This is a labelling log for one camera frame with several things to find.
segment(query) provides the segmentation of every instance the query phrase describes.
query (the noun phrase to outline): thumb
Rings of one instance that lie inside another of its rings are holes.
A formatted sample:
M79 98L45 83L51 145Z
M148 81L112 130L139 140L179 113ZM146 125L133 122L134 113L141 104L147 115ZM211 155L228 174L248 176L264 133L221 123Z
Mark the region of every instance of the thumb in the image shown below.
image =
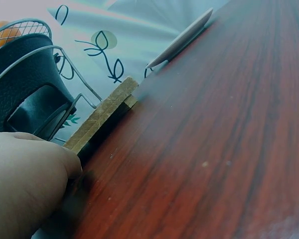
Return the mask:
M79 157L65 147L59 146L59 150L62 151L59 160L64 165L68 178L76 178L80 176L82 167Z

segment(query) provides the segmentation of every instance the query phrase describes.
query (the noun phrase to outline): orange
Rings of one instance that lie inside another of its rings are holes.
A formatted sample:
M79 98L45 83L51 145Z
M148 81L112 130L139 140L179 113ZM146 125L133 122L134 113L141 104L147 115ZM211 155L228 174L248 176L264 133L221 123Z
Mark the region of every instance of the orange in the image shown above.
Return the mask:
M7 25L8 21L0 21L0 27L3 27ZM21 36L21 32L18 28L9 27L3 31L0 32L0 47L5 45L7 42L10 42L13 40L13 38L7 38L7 37L14 37L14 36Z

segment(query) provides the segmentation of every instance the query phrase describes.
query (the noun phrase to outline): table surface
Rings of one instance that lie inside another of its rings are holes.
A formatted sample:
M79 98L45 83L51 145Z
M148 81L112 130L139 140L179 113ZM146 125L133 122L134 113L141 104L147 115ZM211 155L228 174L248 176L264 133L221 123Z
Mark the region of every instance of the table surface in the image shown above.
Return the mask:
M135 92L75 238L299 238L299 0L232 0Z

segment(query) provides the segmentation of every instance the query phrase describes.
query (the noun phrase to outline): wooden block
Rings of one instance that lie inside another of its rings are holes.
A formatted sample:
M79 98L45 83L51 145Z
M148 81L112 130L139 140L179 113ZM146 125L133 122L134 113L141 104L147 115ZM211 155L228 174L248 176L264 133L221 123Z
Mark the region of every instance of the wooden block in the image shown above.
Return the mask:
M103 102L100 103L64 146L75 153L79 153L85 144L122 103L125 103L130 108L136 103L137 100L135 97L131 96L131 93L137 86L138 83L136 81L131 77L127 77Z
M129 96L124 100L124 104L127 105L129 108L132 108L132 107L136 104L137 101L138 101L138 100L137 100L134 96L129 95Z

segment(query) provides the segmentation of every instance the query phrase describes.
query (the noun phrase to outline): skin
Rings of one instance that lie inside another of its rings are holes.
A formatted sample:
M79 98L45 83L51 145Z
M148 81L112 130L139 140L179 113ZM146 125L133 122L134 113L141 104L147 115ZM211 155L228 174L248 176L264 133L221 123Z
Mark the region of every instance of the skin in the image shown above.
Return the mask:
M0 239L30 238L82 172L70 150L28 133L0 133Z

